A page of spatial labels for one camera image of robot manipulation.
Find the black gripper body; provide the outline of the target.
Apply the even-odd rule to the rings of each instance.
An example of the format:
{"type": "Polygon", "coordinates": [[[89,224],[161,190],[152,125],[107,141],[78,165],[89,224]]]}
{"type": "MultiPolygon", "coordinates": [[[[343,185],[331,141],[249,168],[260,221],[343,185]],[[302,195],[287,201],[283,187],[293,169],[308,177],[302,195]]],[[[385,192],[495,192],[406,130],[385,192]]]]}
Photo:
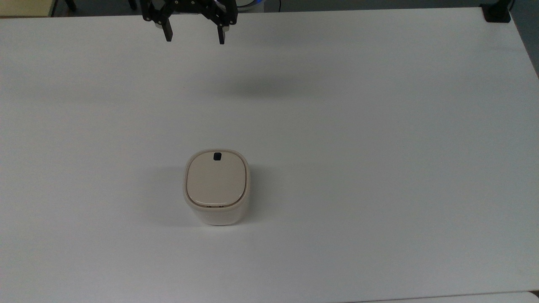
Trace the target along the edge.
{"type": "Polygon", "coordinates": [[[141,0],[143,19],[164,26],[174,12],[202,15],[217,26],[237,23],[235,0],[141,0]]]}

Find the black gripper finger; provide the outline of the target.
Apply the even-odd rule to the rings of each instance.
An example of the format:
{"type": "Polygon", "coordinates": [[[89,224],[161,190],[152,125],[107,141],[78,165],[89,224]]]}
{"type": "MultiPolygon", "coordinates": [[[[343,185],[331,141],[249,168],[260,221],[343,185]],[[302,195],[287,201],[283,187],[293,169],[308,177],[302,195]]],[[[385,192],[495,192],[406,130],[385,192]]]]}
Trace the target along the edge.
{"type": "Polygon", "coordinates": [[[215,23],[217,25],[219,44],[225,44],[225,36],[229,30],[231,20],[229,17],[216,17],[215,23]]]}
{"type": "Polygon", "coordinates": [[[171,14],[168,13],[157,13],[154,15],[154,23],[156,27],[162,29],[167,42],[171,42],[173,40],[173,30],[169,21],[170,16],[171,14]]]}

